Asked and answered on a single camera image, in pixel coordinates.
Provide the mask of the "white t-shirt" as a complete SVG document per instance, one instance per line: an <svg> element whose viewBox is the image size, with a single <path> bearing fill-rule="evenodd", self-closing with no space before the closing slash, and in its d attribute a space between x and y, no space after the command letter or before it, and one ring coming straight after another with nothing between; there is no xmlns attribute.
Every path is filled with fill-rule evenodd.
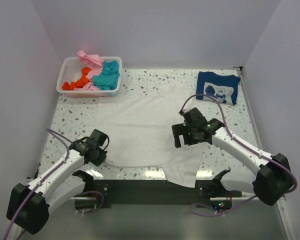
<svg viewBox="0 0 300 240"><path fill-rule="evenodd" d="M194 188L203 148L175 147L172 126L183 122L179 111L190 94L179 84L155 95L99 99L96 128L110 139L106 163L115 167L162 168L174 184Z"/></svg>

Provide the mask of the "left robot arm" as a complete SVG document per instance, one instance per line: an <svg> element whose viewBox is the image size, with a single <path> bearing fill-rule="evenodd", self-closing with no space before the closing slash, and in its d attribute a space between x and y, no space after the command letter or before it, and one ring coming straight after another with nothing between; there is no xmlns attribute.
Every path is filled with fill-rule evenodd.
<svg viewBox="0 0 300 240"><path fill-rule="evenodd" d="M47 131L65 147L65 154L42 175L12 189L6 213L10 223L4 239L13 225L22 229L22 235L37 234L50 214L72 197L95 196L97 202L89 214L104 204L105 195L94 190L94 178L81 167L89 163L98 167L106 160L109 136L94 129L89 136L71 141L56 131Z"/></svg>

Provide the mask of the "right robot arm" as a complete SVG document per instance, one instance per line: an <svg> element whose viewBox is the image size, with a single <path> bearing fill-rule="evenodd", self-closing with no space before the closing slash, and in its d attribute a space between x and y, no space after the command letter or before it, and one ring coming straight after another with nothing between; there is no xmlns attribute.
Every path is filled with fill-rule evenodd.
<svg viewBox="0 0 300 240"><path fill-rule="evenodd" d="M229 169L221 171L207 189L210 196L223 197L232 191L246 192L272 206L294 189L296 180L283 154L273 155L251 145L235 135L224 120L207 120L196 107L181 109L179 114L183 123L171 127L176 148L181 147L180 137L186 146L209 143L226 151L250 170L249 174L242 175Z"/></svg>

